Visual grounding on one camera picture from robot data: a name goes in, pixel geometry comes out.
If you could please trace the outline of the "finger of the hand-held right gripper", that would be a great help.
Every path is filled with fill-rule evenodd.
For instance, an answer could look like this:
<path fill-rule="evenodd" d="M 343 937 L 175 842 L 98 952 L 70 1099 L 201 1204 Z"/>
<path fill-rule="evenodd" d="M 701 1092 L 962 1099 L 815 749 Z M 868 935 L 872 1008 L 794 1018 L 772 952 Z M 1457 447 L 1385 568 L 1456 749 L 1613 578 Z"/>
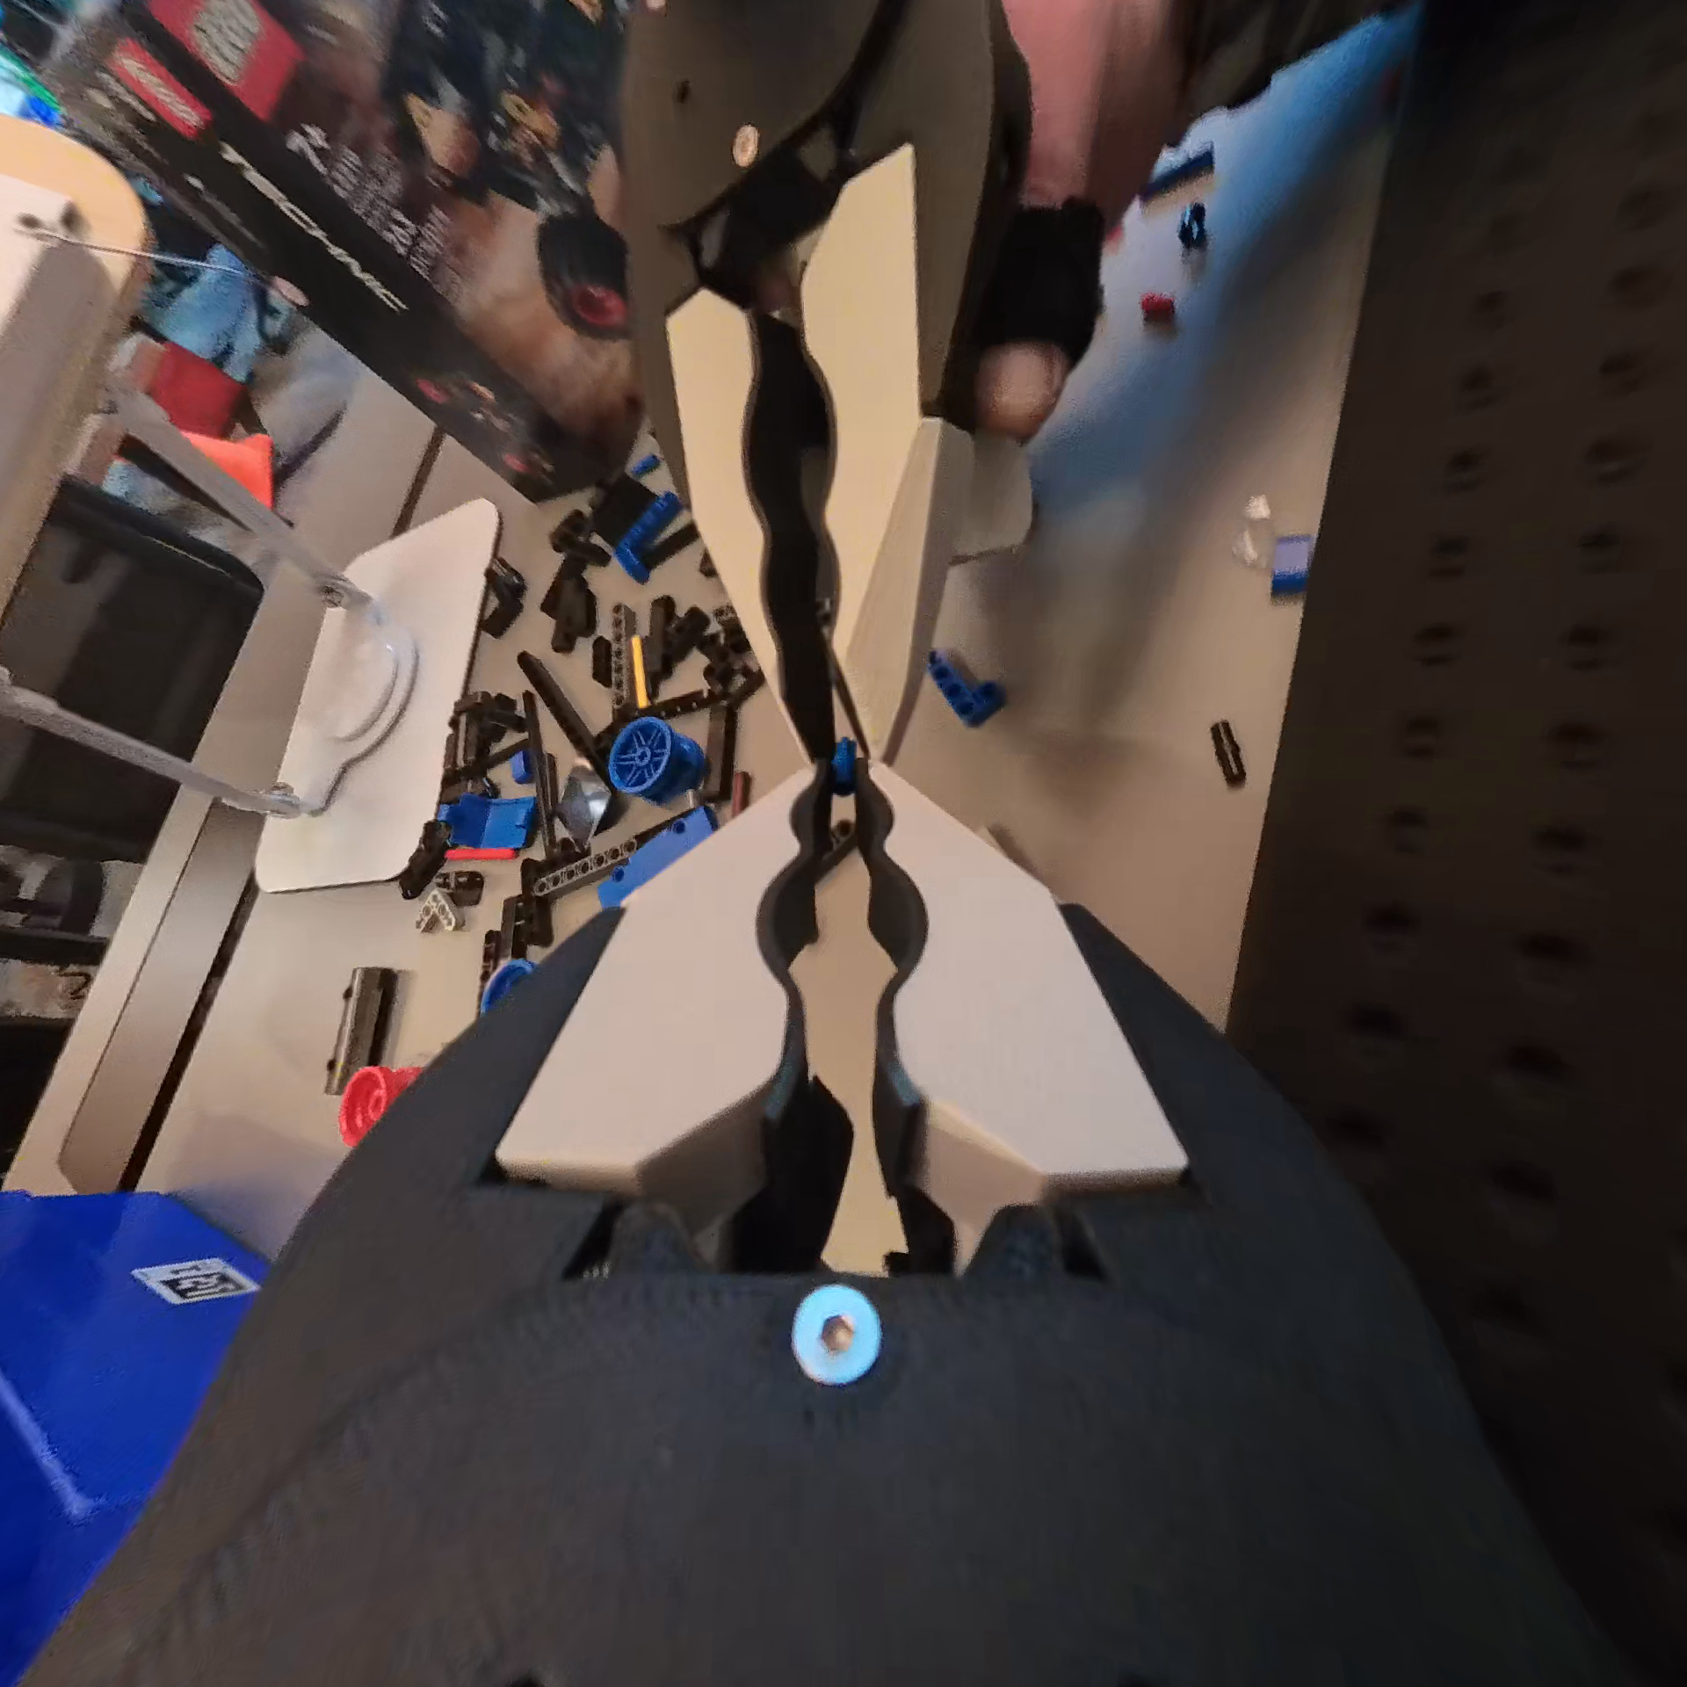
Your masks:
<path fill-rule="evenodd" d="M 809 761 L 827 756 L 819 532 L 805 474 L 826 402 L 794 325 L 699 289 L 667 317 L 686 499 Z"/>
<path fill-rule="evenodd" d="M 969 433 L 921 400 L 915 189 L 910 142 L 849 179 L 802 278 L 831 424 L 830 647 L 875 761 L 891 761 L 908 728 L 974 474 Z"/>

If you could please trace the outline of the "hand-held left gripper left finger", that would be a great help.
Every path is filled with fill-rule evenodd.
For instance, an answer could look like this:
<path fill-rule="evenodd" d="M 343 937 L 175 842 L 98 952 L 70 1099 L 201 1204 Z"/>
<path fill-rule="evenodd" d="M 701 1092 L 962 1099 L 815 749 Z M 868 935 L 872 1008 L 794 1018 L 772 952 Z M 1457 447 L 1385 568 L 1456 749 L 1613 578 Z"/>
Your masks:
<path fill-rule="evenodd" d="M 508 1176 L 579 1193 L 756 1193 L 809 1074 L 791 969 L 818 935 L 824 765 L 791 774 L 611 919 L 498 1143 Z"/>

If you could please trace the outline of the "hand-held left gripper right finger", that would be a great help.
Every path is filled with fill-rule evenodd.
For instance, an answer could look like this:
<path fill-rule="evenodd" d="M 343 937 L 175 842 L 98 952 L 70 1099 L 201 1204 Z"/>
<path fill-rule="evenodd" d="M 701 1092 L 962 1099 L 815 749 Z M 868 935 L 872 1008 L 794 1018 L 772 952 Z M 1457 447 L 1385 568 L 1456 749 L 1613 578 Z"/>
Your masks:
<path fill-rule="evenodd" d="M 894 769 L 857 777 L 885 1189 L 1009 1209 L 1171 1184 L 1189 1166 L 1056 895 Z"/>

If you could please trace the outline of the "pile of black beams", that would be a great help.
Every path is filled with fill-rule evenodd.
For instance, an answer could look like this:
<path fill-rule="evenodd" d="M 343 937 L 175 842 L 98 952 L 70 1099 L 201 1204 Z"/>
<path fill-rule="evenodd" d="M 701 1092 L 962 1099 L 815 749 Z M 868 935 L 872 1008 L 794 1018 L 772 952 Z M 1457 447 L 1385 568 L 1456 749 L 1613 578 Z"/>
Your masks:
<path fill-rule="evenodd" d="M 656 494 L 676 494 L 654 449 L 635 449 L 624 471 Z M 685 507 L 650 546 L 648 581 L 633 583 L 614 550 L 590 534 L 598 490 L 541 515 L 525 550 L 491 559 L 469 676 L 450 706 L 434 809 L 397 878 L 414 913 L 434 883 L 464 911 L 465 929 L 422 935 L 436 946 L 464 940 L 465 953 L 475 953 L 475 1008 L 493 966 L 546 957 L 558 935 L 601 906 L 601 881 L 552 898 L 523 891 L 522 866 L 543 872 L 586 856 L 561 830 L 557 798 L 574 762 L 609 781 L 605 759 L 628 721 L 654 715 L 695 738 L 708 774 L 673 808 L 621 796 L 614 824 L 597 833 L 589 856 L 701 805 L 714 809 L 720 830 L 755 793 L 744 749 L 763 673 L 699 526 Z M 630 676 L 633 636 L 646 643 L 653 700 L 643 712 Z M 465 793 L 532 796 L 538 826 L 529 848 L 509 862 L 445 862 L 450 838 L 436 808 Z"/>

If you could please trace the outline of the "blue small L beam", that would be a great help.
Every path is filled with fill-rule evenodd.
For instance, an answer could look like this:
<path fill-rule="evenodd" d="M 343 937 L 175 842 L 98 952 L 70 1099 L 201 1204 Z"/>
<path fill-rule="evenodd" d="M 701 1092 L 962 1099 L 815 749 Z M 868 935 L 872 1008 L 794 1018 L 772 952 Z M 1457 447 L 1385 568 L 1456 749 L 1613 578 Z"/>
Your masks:
<path fill-rule="evenodd" d="M 1006 705 L 1003 687 L 998 680 L 976 679 L 954 650 L 932 648 L 925 671 L 946 706 L 968 728 L 986 724 Z"/>

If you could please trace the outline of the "grey desk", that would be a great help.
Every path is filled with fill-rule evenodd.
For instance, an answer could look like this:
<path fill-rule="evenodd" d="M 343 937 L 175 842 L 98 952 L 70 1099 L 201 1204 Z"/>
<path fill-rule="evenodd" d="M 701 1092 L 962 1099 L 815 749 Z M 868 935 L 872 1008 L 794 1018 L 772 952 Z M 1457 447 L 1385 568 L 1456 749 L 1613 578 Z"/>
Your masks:
<path fill-rule="evenodd" d="M 960 564 L 936 640 L 1006 703 L 962 727 L 924 683 L 898 771 L 1093 909 L 1215 1027 L 1231 1008 L 1302 605 L 1231 554 L 1247 497 L 1321 526 L 1394 117 L 1420 7 L 1400 6 L 1213 112 L 1180 249 L 1136 202 L 1106 314 L 1030 452 L 1036 524 Z M 1226 789 L 1208 738 L 1249 771 Z M 394 968 L 385 1057 L 427 1063 L 474 1015 L 475 953 L 390 888 L 237 891 L 244 818 L 176 802 L 6 1172 L 69 1195 L 65 1143 L 113 1116 L 87 1190 L 178 1193 L 274 1253 L 343 1158 L 324 1066 L 360 963 Z"/>

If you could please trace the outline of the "person's right hand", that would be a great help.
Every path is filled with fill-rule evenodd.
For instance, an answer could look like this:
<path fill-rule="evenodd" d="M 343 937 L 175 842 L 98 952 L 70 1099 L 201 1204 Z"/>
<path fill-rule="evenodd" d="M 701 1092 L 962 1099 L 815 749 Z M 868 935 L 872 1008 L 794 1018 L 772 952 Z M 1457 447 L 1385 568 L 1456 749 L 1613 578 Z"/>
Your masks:
<path fill-rule="evenodd" d="M 1187 3 L 1014 1 L 1030 144 L 1023 202 L 1093 207 L 1115 237 L 1159 154 L 1187 126 Z"/>

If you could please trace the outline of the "blue large L beam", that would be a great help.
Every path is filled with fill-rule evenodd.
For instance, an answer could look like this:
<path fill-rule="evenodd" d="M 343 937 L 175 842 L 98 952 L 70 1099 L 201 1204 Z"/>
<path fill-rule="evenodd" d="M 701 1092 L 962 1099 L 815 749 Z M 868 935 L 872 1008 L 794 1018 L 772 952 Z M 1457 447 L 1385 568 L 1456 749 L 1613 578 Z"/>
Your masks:
<path fill-rule="evenodd" d="M 680 513 L 685 513 L 682 497 L 675 492 L 662 492 L 624 528 L 613 556 L 633 583 L 645 585 L 648 581 L 646 554 Z"/>

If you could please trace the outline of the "blue flat panel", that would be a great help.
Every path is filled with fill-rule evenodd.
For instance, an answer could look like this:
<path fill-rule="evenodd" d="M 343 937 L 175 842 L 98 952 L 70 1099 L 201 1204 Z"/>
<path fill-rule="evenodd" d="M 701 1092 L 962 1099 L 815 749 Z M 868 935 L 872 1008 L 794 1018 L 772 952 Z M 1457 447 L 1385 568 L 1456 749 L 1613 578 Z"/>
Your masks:
<path fill-rule="evenodd" d="M 688 808 L 664 826 L 641 833 L 619 848 L 619 857 L 601 880 L 597 893 L 603 909 L 624 906 L 627 898 L 662 875 L 716 831 L 716 814 L 708 805 Z"/>

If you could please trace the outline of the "dark grey thin beam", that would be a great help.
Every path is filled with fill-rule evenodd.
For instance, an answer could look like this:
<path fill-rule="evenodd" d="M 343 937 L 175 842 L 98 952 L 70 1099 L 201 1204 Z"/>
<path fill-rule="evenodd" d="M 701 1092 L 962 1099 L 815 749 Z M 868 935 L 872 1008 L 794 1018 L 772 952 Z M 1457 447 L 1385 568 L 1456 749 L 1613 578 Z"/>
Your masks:
<path fill-rule="evenodd" d="M 630 838 L 611 849 L 595 852 L 590 856 L 545 867 L 543 872 L 525 872 L 529 864 L 522 866 L 522 890 L 541 898 L 569 893 L 576 888 L 606 880 L 614 870 L 627 866 L 643 848 L 639 838 Z"/>

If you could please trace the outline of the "red wheel rim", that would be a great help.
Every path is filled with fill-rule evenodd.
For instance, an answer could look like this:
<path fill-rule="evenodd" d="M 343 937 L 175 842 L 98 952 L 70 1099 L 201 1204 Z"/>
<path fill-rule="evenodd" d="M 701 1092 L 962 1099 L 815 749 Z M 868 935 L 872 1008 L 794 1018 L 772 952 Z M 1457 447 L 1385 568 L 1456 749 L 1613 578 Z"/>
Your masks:
<path fill-rule="evenodd" d="M 340 1137 L 356 1148 L 425 1068 L 369 1065 L 357 1068 L 340 1097 Z"/>

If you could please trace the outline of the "blue hinged panel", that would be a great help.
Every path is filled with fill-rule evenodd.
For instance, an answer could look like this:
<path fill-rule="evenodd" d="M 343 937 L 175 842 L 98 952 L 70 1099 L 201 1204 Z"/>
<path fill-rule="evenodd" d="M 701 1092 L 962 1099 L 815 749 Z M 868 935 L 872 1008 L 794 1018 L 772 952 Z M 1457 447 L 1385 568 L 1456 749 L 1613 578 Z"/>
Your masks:
<path fill-rule="evenodd" d="M 493 798 L 464 793 L 437 805 L 436 822 L 445 830 L 448 848 L 509 848 L 525 852 L 538 826 L 538 802 L 532 796 Z"/>

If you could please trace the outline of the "black cylindrical panel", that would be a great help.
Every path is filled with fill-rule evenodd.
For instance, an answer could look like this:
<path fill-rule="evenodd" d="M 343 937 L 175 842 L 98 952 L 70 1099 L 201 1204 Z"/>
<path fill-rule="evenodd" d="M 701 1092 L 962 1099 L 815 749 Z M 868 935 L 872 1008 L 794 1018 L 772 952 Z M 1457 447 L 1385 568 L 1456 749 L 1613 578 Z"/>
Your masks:
<path fill-rule="evenodd" d="M 327 1094 L 341 1097 L 360 1070 L 382 1063 L 395 985 L 394 968 L 357 966 L 352 969 L 326 1066 Z"/>

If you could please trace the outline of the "monster truck toy set box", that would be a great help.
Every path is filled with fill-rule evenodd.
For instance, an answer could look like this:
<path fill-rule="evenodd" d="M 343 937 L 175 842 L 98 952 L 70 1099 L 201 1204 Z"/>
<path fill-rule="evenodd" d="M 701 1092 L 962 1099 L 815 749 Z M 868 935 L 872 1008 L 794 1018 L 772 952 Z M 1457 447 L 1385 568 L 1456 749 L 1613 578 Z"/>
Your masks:
<path fill-rule="evenodd" d="M 529 499 L 645 427 L 627 1 L 79 3 L 77 118 Z"/>

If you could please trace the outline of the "blue tagged plastic bin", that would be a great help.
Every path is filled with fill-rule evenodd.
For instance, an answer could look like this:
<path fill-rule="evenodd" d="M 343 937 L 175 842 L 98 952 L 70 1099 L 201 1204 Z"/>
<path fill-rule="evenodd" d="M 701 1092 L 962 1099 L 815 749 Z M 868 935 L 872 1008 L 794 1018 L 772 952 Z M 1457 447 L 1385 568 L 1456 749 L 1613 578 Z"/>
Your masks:
<path fill-rule="evenodd" d="M 1 1193 L 1 1683 L 134 1527 L 268 1271 L 158 1193 Z"/>

